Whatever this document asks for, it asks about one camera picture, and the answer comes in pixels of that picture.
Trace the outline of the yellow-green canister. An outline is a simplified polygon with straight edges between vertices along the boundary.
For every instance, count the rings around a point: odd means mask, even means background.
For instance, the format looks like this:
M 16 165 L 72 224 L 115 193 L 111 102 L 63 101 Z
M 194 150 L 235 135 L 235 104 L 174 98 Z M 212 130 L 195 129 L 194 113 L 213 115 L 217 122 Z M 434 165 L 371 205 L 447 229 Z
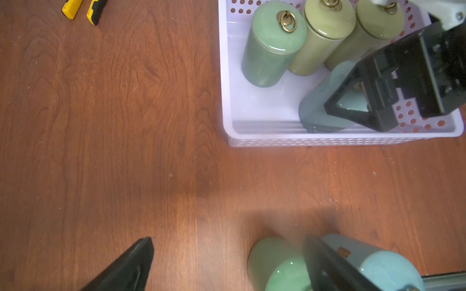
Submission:
M 325 61 L 330 70 L 345 61 L 358 62 L 386 46 L 405 26 L 405 13 L 397 1 L 358 1 L 353 32 Z
M 307 40 L 288 69 L 296 75 L 310 76 L 353 32 L 356 14 L 348 0 L 312 0 L 305 2 L 302 15 Z

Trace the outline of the yellow-green canister back middle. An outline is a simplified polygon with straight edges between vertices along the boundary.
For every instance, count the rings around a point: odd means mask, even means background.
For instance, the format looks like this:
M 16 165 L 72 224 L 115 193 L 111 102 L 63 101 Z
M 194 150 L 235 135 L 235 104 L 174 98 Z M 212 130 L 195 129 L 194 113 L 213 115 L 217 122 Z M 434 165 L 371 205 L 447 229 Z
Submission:
M 312 0 L 305 2 L 302 15 L 307 40 L 288 69 L 296 75 L 310 76 L 353 32 L 356 14 L 348 0 Z

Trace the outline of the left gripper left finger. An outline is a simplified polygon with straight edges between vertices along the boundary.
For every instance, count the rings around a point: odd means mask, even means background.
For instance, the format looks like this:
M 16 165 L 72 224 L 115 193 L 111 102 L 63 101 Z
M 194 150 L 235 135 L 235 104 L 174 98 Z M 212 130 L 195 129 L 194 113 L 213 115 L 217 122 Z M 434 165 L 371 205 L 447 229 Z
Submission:
M 141 238 L 84 286 L 83 290 L 144 291 L 153 258 L 152 238 Z

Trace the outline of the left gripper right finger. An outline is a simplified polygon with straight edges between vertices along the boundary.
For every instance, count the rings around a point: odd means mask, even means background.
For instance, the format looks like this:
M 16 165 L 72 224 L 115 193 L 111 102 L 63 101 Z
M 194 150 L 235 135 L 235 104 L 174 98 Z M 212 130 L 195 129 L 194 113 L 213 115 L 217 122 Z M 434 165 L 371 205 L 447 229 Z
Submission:
M 379 289 L 315 235 L 306 236 L 303 243 L 303 257 L 314 291 L 377 291 Z

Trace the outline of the dark green canister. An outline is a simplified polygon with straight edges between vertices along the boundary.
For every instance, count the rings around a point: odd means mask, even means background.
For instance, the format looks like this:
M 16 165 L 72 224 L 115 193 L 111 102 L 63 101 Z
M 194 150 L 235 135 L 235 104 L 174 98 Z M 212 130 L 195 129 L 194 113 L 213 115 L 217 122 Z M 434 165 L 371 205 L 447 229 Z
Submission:
M 248 257 L 248 276 L 255 291 L 310 291 L 305 259 L 289 242 L 275 236 L 258 241 Z
M 258 87 L 271 87 L 285 74 L 307 40 L 307 24 L 291 4 L 268 1 L 254 12 L 241 69 Z

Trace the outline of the aluminium front rail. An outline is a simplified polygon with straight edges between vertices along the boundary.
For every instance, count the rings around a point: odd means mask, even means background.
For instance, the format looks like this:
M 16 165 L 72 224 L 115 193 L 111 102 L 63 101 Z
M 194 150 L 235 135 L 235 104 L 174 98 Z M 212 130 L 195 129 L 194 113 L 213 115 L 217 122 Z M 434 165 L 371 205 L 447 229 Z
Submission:
M 466 291 L 466 273 L 428 275 L 422 277 L 427 291 Z

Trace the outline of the yellow-green canister back right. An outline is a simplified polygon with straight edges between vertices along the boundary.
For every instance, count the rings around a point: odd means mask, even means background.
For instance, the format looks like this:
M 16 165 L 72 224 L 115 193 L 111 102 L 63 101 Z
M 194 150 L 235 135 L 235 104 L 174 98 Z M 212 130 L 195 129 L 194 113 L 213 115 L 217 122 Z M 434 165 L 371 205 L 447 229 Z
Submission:
M 330 70 L 345 61 L 358 62 L 386 46 L 405 26 L 405 13 L 397 1 L 358 1 L 353 32 L 325 61 Z

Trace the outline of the blue-grey canister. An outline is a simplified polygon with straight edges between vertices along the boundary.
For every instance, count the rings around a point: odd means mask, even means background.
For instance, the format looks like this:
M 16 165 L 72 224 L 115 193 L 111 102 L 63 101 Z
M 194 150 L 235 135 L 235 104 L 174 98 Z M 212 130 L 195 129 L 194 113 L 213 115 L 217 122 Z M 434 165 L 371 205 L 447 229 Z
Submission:
M 382 291 L 426 290 L 415 266 L 396 252 L 340 234 L 327 234 L 322 241 Z
M 345 61 L 334 70 L 306 97 L 299 106 L 299 118 L 304 128 L 310 133 L 333 133 L 354 126 L 355 122 L 328 115 L 324 104 L 348 76 L 355 61 Z M 337 103 L 342 109 L 368 112 L 365 93 L 361 89 L 350 89 Z

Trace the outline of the lilac perforated plastic basket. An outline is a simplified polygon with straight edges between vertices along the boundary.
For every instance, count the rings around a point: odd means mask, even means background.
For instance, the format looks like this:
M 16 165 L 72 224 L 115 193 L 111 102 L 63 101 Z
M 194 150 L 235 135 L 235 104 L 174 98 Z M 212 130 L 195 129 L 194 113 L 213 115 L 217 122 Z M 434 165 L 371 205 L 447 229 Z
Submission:
M 390 145 L 463 134 L 460 111 L 423 119 L 413 99 L 394 104 L 399 125 L 386 133 L 358 124 L 334 133 L 309 133 L 299 120 L 299 104 L 329 70 L 321 66 L 310 76 L 286 72 L 268 88 L 251 84 L 243 75 L 241 61 L 252 16 L 259 7 L 260 1 L 218 4 L 223 127 L 232 147 Z

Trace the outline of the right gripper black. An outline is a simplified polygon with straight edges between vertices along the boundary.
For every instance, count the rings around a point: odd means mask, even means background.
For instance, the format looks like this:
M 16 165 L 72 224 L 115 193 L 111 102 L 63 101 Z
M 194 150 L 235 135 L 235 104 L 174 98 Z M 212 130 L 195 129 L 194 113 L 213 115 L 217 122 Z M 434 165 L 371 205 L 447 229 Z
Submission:
M 377 132 L 398 127 L 393 109 L 399 96 L 414 98 L 423 118 L 445 116 L 466 103 L 466 25 L 444 30 L 433 23 L 401 38 L 392 53 L 374 53 L 358 62 L 344 61 L 333 73 L 341 80 L 325 102 L 328 115 Z

